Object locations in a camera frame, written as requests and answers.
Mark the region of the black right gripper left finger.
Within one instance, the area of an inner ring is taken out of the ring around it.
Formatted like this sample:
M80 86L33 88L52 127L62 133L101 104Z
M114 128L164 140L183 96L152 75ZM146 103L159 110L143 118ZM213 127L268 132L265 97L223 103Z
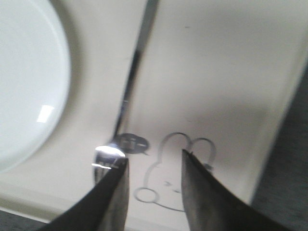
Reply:
M129 201L129 161L121 158L93 189L40 231L123 231Z

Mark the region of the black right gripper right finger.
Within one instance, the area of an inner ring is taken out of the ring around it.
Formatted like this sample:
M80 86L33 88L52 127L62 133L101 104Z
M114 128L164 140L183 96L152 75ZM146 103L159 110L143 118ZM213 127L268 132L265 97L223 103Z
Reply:
M182 151L181 190L192 231L286 231L227 190L200 161Z

